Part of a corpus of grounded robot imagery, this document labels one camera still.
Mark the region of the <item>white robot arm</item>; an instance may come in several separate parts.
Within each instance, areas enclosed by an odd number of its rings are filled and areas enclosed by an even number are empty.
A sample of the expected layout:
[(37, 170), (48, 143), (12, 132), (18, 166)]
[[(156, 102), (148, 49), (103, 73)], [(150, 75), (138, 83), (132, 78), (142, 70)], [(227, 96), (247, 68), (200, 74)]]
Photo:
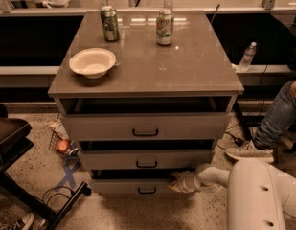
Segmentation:
[(296, 178), (254, 158), (241, 159), (231, 170), (202, 164), (173, 172), (169, 187), (178, 193), (227, 189), (227, 230), (286, 230), (296, 220)]

